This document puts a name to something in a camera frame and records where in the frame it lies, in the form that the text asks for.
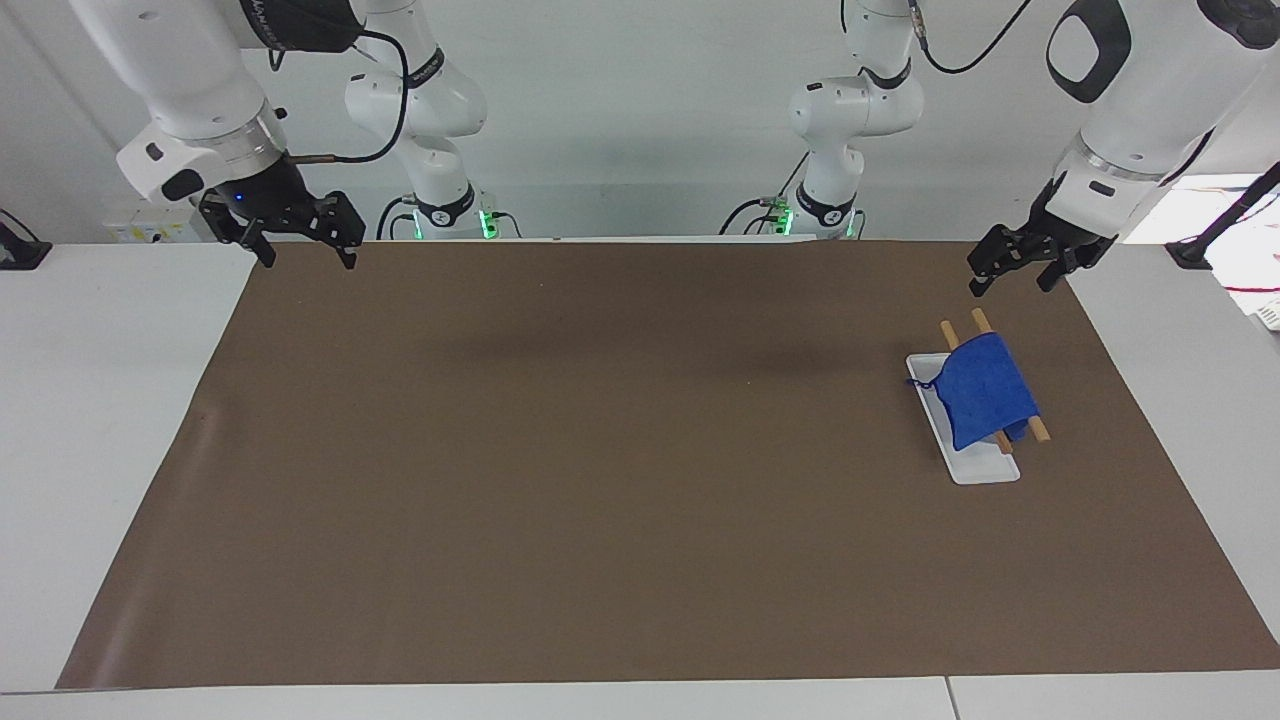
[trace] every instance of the white table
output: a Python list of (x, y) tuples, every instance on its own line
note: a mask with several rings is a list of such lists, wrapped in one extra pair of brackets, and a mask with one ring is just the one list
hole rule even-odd
[[(59, 246), (40, 272), (0, 274), (0, 691), (52, 688), (251, 260), (220, 246)], [(1272, 342), (1211, 277), (1176, 270), (1160, 249), (1119, 247), (1071, 284), (1277, 634)], [(0, 697), (0, 717), (141, 719), (1270, 720), (1277, 707), (1280, 671)]]

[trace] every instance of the cable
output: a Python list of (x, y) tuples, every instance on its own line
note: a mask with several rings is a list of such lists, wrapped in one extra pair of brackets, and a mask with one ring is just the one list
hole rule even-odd
[(1263, 205), (1262, 208), (1258, 208), (1257, 210), (1249, 213), (1248, 215), (1240, 218), (1239, 220), (1235, 220), (1235, 224), (1239, 225), (1242, 223), (1247, 223), (1247, 222), (1252, 220), (1253, 218), (1257, 218), (1262, 213), (1266, 213), (1267, 210), (1271, 209), (1272, 205), (1276, 204), (1276, 200), (1280, 200), (1280, 193), (1272, 195), (1271, 200), (1267, 200), (1266, 205)]
[(920, 50), (924, 51), (924, 59), (928, 60), (929, 64), (933, 65), (933, 68), (937, 69), (940, 73), (945, 73), (948, 76), (959, 76), (966, 73), (977, 68), (979, 63), (986, 60), (987, 55), (991, 55), (991, 51), (995, 50), (997, 45), (1000, 45), (1000, 41), (1005, 38), (1005, 36), (1009, 33), (1010, 29), (1012, 29), (1014, 23), (1018, 22), (1018, 18), (1023, 17), (1023, 12), (1027, 10), (1027, 8), (1032, 4), (1032, 0), (1023, 0), (1023, 4), (1019, 5), (1018, 10), (1015, 10), (1012, 17), (1009, 18), (1009, 22), (1005, 23), (1005, 27), (1002, 27), (1000, 29), (1000, 33), (996, 35), (995, 40), (991, 41), (991, 45), (988, 45), (987, 49), (983, 50), (980, 55), (974, 58), (972, 63), (969, 63), (968, 65), (961, 65), (959, 68), (947, 68), (941, 63), (938, 63), (933, 58), (933, 53), (929, 50), (929, 36), (928, 32), (924, 29), (924, 13), (920, 10), (919, 0), (906, 0), (906, 1), (911, 6), (913, 24), (915, 24), (915, 37), (920, 41)]
[[(1267, 210), (1268, 210), (1268, 209), (1270, 209), (1270, 208), (1271, 208), (1272, 205), (1275, 205), (1275, 204), (1276, 204), (1276, 200), (1280, 200), (1280, 193), (1277, 193), (1277, 195), (1272, 195), (1272, 196), (1271, 196), (1271, 200), (1267, 200), (1267, 204), (1266, 204), (1266, 205), (1263, 205), (1262, 208), (1258, 208), (1257, 210), (1254, 210), (1253, 213), (1249, 213), (1248, 215), (1244, 215), (1244, 217), (1242, 217), (1242, 218), (1240, 218), (1239, 220), (1235, 220), (1235, 222), (1234, 222), (1234, 223), (1231, 223), (1231, 224), (1230, 224), (1229, 227), (1234, 228), (1235, 225), (1240, 225), (1240, 224), (1244, 224), (1244, 223), (1247, 223), (1247, 222), (1252, 220), (1253, 218), (1257, 218), (1257, 217), (1258, 217), (1258, 215), (1261, 215), (1262, 213), (1266, 213), (1266, 211), (1267, 211)], [(1174, 241), (1174, 243), (1175, 243), (1175, 245), (1180, 245), (1180, 243), (1184, 243), (1184, 242), (1190, 242), (1190, 241), (1193, 241), (1193, 240), (1196, 240), (1196, 238), (1201, 237), (1201, 234), (1203, 234), (1203, 233), (1199, 233), (1199, 234), (1192, 234), (1192, 236), (1187, 236), (1187, 237), (1184, 237), (1184, 238), (1181, 238), (1181, 240), (1175, 240), (1175, 241)]]
[(27, 234), (29, 234), (31, 240), (33, 240), (36, 242), (41, 242), (40, 236), (37, 236), (36, 233), (31, 232), (31, 228), (27, 227), (27, 223), (19, 220), (18, 217), (14, 215), (13, 213), (10, 213), (10, 211), (0, 208), (0, 215), (4, 215), (5, 218), (9, 218), (10, 220), (18, 223), (18, 227), (22, 228), (23, 232), (26, 232)]
[(736, 220), (739, 215), (746, 211), (748, 208), (763, 208), (767, 202), (759, 197), (754, 200), (748, 200), (746, 202), (739, 205), (737, 208), (733, 209), (732, 213), (728, 214), (728, 219), (724, 220), (723, 225), (721, 225), (721, 232), (716, 234), (724, 234), (726, 232), (728, 232), (728, 227), (733, 224), (733, 220)]
[(410, 215), (408, 213), (404, 213), (403, 215), (396, 215), (396, 219), (392, 220), (392, 225), (389, 228), (390, 232), (392, 232), (390, 240), (396, 240), (396, 223), (398, 223), (401, 220), (408, 220), (411, 223), (415, 222), (413, 215)]
[(511, 213), (494, 213), (493, 217), (494, 218), (507, 218), (508, 220), (511, 220), (512, 227), (516, 228), (516, 237), (518, 237), (521, 240), (525, 238), (525, 233), (520, 232), (520, 220), (517, 220), (515, 215), (512, 215)]
[(394, 210), (398, 205), (408, 205), (408, 202), (404, 201), (403, 195), (388, 202), (387, 208), (383, 209), (383, 215), (378, 218), (378, 232), (374, 234), (374, 240), (383, 238), (383, 231), (387, 229), (387, 218), (392, 215), (392, 210)]
[(863, 217), (863, 224), (858, 225), (858, 237), (855, 237), (854, 240), (861, 240), (863, 238), (863, 231), (867, 229), (867, 210), (854, 210), (854, 219), (856, 219), (858, 215)]
[(796, 163), (796, 169), (791, 170), (791, 177), (787, 178), (787, 182), (782, 183), (782, 190), (778, 191), (778, 197), (787, 196), (787, 188), (791, 187), (791, 181), (796, 179), (796, 176), (800, 174), (800, 168), (804, 167), (804, 161), (808, 159), (809, 151), (806, 150), (805, 154), (800, 156), (800, 161)]
[(746, 229), (742, 231), (742, 234), (751, 234), (751, 227), (754, 227), (755, 223), (760, 223), (760, 229), (755, 231), (755, 234), (760, 234), (762, 232), (764, 232), (764, 225), (769, 223), (769, 214), (765, 213), (764, 215), (760, 215), (759, 218), (751, 220), (750, 223), (746, 223)]
[(1166, 184), (1183, 177), (1183, 173), (1185, 173), (1187, 169), (1192, 167), (1192, 163), (1199, 159), (1201, 152), (1203, 152), (1204, 147), (1208, 146), (1208, 141), (1213, 138), (1213, 131), (1216, 129), (1217, 129), (1216, 127), (1208, 128), (1208, 132), (1201, 136), (1201, 141), (1198, 145), (1196, 145), (1196, 150), (1192, 150), (1190, 156), (1187, 158), (1187, 160), (1176, 170), (1170, 173), (1169, 177), (1166, 177), (1165, 179), (1160, 181), (1160, 187), (1165, 187)]
[[(296, 5), (293, 5), (293, 3), (285, 3), (285, 5), (288, 5), (291, 8), (294, 8), (294, 9), (297, 9), (297, 10), (301, 12), (301, 8), (297, 8)], [(370, 38), (374, 38), (374, 40), (381, 40), (383, 42), (389, 42), (393, 47), (396, 47), (396, 53), (401, 58), (401, 70), (402, 70), (401, 72), (401, 110), (399, 110), (399, 118), (396, 119), (396, 132), (392, 133), (390, 140), (387, 141), (387, 145), (384, 145), (381, 147), (381, 150), (379, 150), (378, 152), (374, 152), (371, 155), (360, 155), (360, 156), (356, 156), (356, 158), (348, 158), (348, 156), (344, 156), (344, 155), (298, 155), (298, 156), (296, 156), (296, 158), (292, 159), (294, 165), (315, 165), (315, 164), (332, 164), (332, 163), (340, 163), (340, 164), (346, 164), (346, 165), (358, 165), (361, 163), (372, 163), (374, 160), (380, 160), (380, 159), (385, 158), (387, 154), (390, 152), (396, 147), (396, 143), (399, 142), (401, 133), (404, 132), (404, 117), (408, 114), (408, 96), (410, 96), (410, 87), (408, 87), (408, 78), (410, 78), (410, 72), (408, 72), (408, 54), (404, 51), (404, 46), (401, 45), (401, 41), (396, 40), (394, 37), (392, 37), (389, 35), (383, 35), (380, 32), (375, 32), (375, 31), (371, 31), (371, 29), (364, 29), (364, 31), (360, 32), (360, 36), (361, 37), (370, 37)]]

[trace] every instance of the black mount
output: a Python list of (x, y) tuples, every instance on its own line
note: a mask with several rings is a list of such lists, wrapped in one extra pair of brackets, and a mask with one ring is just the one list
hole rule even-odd
[(1075, 270), (1097, 265), (1107, 250), (1111, 250), (1115, 237), (1091, 233), (1044, 210), (1064, 178), (1065, 173), (1044, 186), (1032, 205), (1027, 224), (1016, 231), (996, 225), (973, 249), (969, 266), (974, 279), (969, 282), (969, 291), (974, 297), (986, 295), (1000, 275), (1032, 263), (1048, 263), (1036, 284), (1050, 292)]
[(827, 205), (826, 202), (814, 200), (813, 196), (809, 195), (809, 191), (804, 187), (804, 181), (800, 181), (800, 186), (796, 187), (796, 204), (800, 205), (801, 210), (813, 215), (813, 218), (818, 220), (818, 224), (824, 228), (833, 228), (845, 222), (845, 218), (849, 217), (850, 211), (852, 211), (854, 202), (856, 200), (858, 193), (855, 192), (854, 196), (842, 205)]
[(1231, 204), (1225, 213), (1217, 217), (1203, 233), (1190, 242), (1170, 242), (1165, 245), (1165, 250), (1169, 251), (1170, 258), (1174, 263), (1178, 263), (1179, 268), (1184, 270), (1212, 270), (1213, 265), (1210, 265), (1204, 255), (1208, 252), (1210, 246), (1222, 237), (1228, 229), (1240, 222), (1244, 214), (1249, 211), (1251, 208), (1258, 204), (1268, 192), (1271, 192), (1277, 184), (1280, 184), (1280, 163), (1271, 165), (1271, 169), (1262, 173), (1258, 179), (1253, 181), (1252, 184), (1244, 191), (1244, 195), (1239, 200)]
[(0, 270), (35, 270), (54, 246), (38, 240), (22, 240), (8, 225), (0, 223), (0, 247), (8, 250), (10, 255), (9, 259), (0, 260)]
[(465, 215), (471, 206), (476, 202), (476, 188), (467, 184), (467, 191), (462, 193), (462, 197), (449, 202), (448, 205), (431, 205), (413, 197), (417, 205), (417, 211), (422, 214), (433, 225), (438, 228), (452, 228), (457, 224), (458, 218)]

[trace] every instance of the black cable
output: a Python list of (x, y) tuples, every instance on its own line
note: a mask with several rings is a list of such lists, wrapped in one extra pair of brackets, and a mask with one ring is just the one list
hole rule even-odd
[(760, 200), (759, 197), (756, 197), (754, 200), (748, 200), (746, 202), (739, 205), (737, 208), (733, 209), (732, 213), (728, 214), (728, 219), (724, 220), (723, 225), (721, 225), (721, 232), (718, 232), (716, 234), (724, 234), (726, 232), (728, 232), (728, 227), (731, 224), (733, 224), (733, 220), (736, 220), (739, 215), (741, 215), (744, 211), (746, 211), (748, 208), (753, 208), (753, 206), (754, 208), (763, 208), (764, 205), (765, 205), (765, 202), (763, 200)]
[(1169, 183), (1174, 182), (1175, 179), (1183, 177), (1183, 173), (1185, 173), (1192, 167), (1192, 163), (1194, 163), (1196, 160), (1199, 159), (1201, 152), (1203, 152), (1204, 147), (1208, 146), (1208, 141), (1212, 140), (1213, 131), (1216, 131), (1216, 129), (1217, 129), (1216, 127), (1208, 128), (1208, 132), (1206, 132), (1203, 136), (1201, 136), (1199, 143), (1196, 146), (1196, 150), (1192, 150), (1192, 154), (1190, 154), (1189, 158), (1187, 158), (1187, 161), (1184, 161), (1176, 170), (1174, 170), (1172, 173), (1170, 173), (1169, 177), (1166, 177), (1165, 179), (1160, 181), (1160, 186), (1158, 187), (1165, 187), (1166, 184), (1169, 184)]
[(1280, 193), (1272, 195), (1271, 200), (1267, 200), (1266, 205), (1263, 205), (1262, 208), (1258, 208), (1257, 210), (1249, 213), (1248, 215), (1240, 218), (1239, 220), (1235, 220), (1235, 224), (1239, 225), (1239, 224), (1247, 223), (1247, 222), (1252, 220), (1253, 218), (1257, 218), (1262, 213), (1266, 213), (1267, 210), (1271, 209), (1272, 205), (1276, 204), (1276, 200), (1280, 200)]
[[(287, 3), (287, 5), (289, 5), (291, 8), (301, 10), (300, 8), (297, 8), (296, 5), (293, 5), (292, 3)], [(396, 120), (396, 132), (392, 133), (390, 140), (387, 141), (387, 145), (384, 145), (381, 147), (381, 150), (379, 150), (378, 152), (374, 152), (371, 155), (360, 155), (360, 156), (356, 156), (356, 158), (348, 158), (346, 155), (298, 155), (298, 156), (296, 156), (296, 158), (292, 159), (294, 165), (311, 165), (311, 164), (325, 164), (325, 163), (342, 163), (342, 164), (346, 164), (346, 165), (358, 165), (361, 163), (372, 163), (374, 160), (380, 160), (381, 158), (385, 158), (387, 154), (390, 152), (396, 147), (396, 143), (399, 142), (399, 136), (401, 136), (402, 132), (404, 132), (404, 117), (408, 114), (408, 96), (410, 96), (410, 87), (408, 87), (408, 82), (410, 82), (408, 54), (404, 51), (404, 46), (401, 45), (401, 41), (396, 40), (394, 37), (392, 37), (389, 35), (383, 35), (380, 32), (375, 32), (375, 31), (371, 31), (371, 29), (365, 29), (365, 31), (360, 32), (360, 36), (361, 37), (370, 37), (370, 38), (374, 38), (374, 40), (381, 40), (383, 42), (389, 42), (393, 47), (396, 47), (396, 53), (401, 58), (401, 70), (402, 70), (401, 72), (401, 110), (399, 110), (399, 118), (397, 118), (397, 120)]]
[(808, 159), (809, 151), (806, 150), (805, 154), (800, 156), (800, 161), (796, 163), (796, 169), (791, 170), (791, 177), (787, 178), (787, 182), (782, 183), (782, 190), (778, 191), (778, 197), (787, 196), (787, 188), (791, 187), (791, 181), (796, 179), (796, 176), (800, 174), (800, 168), (804, 167), (804, 161)]
[(408, 222), (415, 222), (415, 220), (413, 220), (413, 215), (410, 215), (408, 213), (406, 213), (406, 214), (403, 214), (403, 215), (396, 215), (396, 219), (394, 219), (394, 220), (392, 220), (392, 225), (390, 225), (390, 228), (388, 228), (388, 229), (390, 229), (390, 232), (392, 232), (392, 237), (390, 237), (390, 240), (396, 240), (396, 223), (398, 223), (398, 222), (401, 222), (401, 220), (408, 220)]
[(511, 220), (512, 227), (516, 228), (516, 237), (521, 240), (525, 238), (525, 233), (520, 232), (520, 220), (517, 220), (515, 215), (512, 215), (511, 213), (494, 213), (493, 217), (495, 219), (507, 218), (508, 220)]
[(765, 213), (764, 215), (760, 215), (759, 218), (751, 220), (750, 223), (746, 223), (746, 229), (742, 232), (742, 234), (751, 234), (751, 227), (755, 225), (755, 223), (760, 223), (760, 229), (755, 231), (755, 234), (760, 234), (762, 232), (764, 232), (764, 225), (769, 223), (769, 219), (771, 219), (769, 215)]
[(8, 210), (5, 210), (3, 208), (0, 208), (0, 215), (4, 215), (5, 218), (9, 218), (10, 220), (18, 223), (18, 227), (22, 228), (23, 232), (26, 232), (27, 234), (29, 234), (31, 240), (33, 240), (36, 242), (40, 242), (40, 236), (37, 236), (36, 233), (31, 232), (31, 228), (27, 227), (27, 223), (19, 220), (17, 215), (14, 215), (13, 213), (10, 213), (10, 211), (8, 211)]
[(1268, 200), (1262, 208), (1249, 213), (1249, 210), (1261, 202), (1263, 197), (1276, 188), (1276, 186), (1280, 186), (1280, 163), (1271, 165), (1267, 172), (1258, 176), (1258, 179), (1249, 184), (1249, 187), (1244, 191), (1244, 195), (1236, 199), (1230, 208), (1219, 215), (1217, 219), (1204, 229), (1204, 232), (1194, 237), (1185, 237), (1171, 242), (1166, 247), (1180, 245), (1184, 249), (1179, 249), (1176, 251), (1179, 258), (1193, 263), (1203, 260), (1210, 246), (1213, 245), (1213, 242), (1216, 242), (1222, 233), (1240, 223), (1257, 218), (1268, 208), (1275, 205), (1276, 200), (1280, 199), (1280, 193), (1272, 196), (1271, 200)]
[(854, 219), (855, 220), (858, 219), (859, 215), (863, 217), (863, 224), (858, 225), (858, 237), (855, 237), (854, 240), (861, 240), (863, 238), (863, 231), (867, 229), (867, 211), (865, 210), (854, 210)]
[(394, 210), (398, 205), (408, 205), (404, 202), (403, 195), (388, 202), (387, 208), (383, 209), (383, 215), (378, 218), (378, 232), (374, 233), (374, 240), (383, 238), (383, 231), (387, 229), (387, 218), (392, 217), (392, 210)]
[(908, 0), (908, 3), (920, 15), (920, 27), (916, 29), (916, 38), (920, 41), (920, 50), (924, 51), (924, 59), (928, 60), (929, 64), (933, 65), (933, 68), (937, 69), (940, 73), (946, 73), (948, 76), (957, 76), (977, 68), (979, 63), (987, 59), (987, 55), (991, 55), (991, 51), (995, 50), (996, 46), (1000, 45), (1000, 41), (1004, 40), (1006, 35), (1009, 35), (1010, 29), (1012, 29), (1014, 23), (1018, 22), (1018, 18), (1023, 17), (1023, 12), (1027, 10), (1027, 8), (1032, 4), (1032, 0), (1023, 0), (1023, 4), (1018, 6), (1018, 10), (1015, 10), (1012, 17), (1009, 18), (1009, 22), (1005, 23), (1005, 27), (1002, 27), (1000, 29), (1000, 33), (996, 35), (996, 38), (991, 41), (991, 45), (988, 45), (987, 49), (983, 50), (980, 55), (974, 58), (972, 63), (969, 63), (968, 65), (961, 65), (959, 68), (947, 68), (933, 58), (933, 53), (929, 50), (928, 33), (924, 32), (924, 13), (920, 10), (918, 0)]

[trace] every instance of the white wall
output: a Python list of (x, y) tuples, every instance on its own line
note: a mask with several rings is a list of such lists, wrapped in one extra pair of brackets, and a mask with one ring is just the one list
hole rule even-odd
[[(968, 60), (1016, 4), (929, 4), (936, 54)], [(978, 237), (995, 222), (1024, 218), (1087, 114), (1044, 69), (1044, 45), (1068, 4), (1034, 3), (970, 74), (945, 77), (918, 61), (923, 122), (861, 146), (868, 236)], [(10, 42), (12, 27), (0, 36), (0, 90), (23, 100), (0, 108), (0, 169), (15, 177), (18, 161), (9, 159), (35, 156), (40, 172), (17, 176), (19, 190), (5, 183), (0, 201), (51, 228), (54, 240), (97, 237), (96, 196), (129, 193), (105, 143), (125, 142), (146, 113), (97, 58), (65, 0), (4, 5), (33, 44)], [(468, 169), (529, 234), (714, 232), (737, 202), (776, 191), (804, 151), (786, 124), (792, 90), (854, 70), (836, 0), (438, 0), (430, 9), (449, 56), (489, 97), (489, 126), (460, 142)], [(266, 69), (265, 53), (247, 53), (246, 61), (289, 109), (296, 152), (378, 146), (346, 119), (342, 100), (346, 78), (367, 60), (297, 55), (279, 74)], [(1272, 68), (1198, 169), (1261, 170), (1280, 158), (1277, 99), (1280, 68)], [(76, 100), (91, 119), (67, 111)], [(317, 193), (346, 190), (370, 225), (389, 197), (407, 191), (392, 159), (306, 174)]]

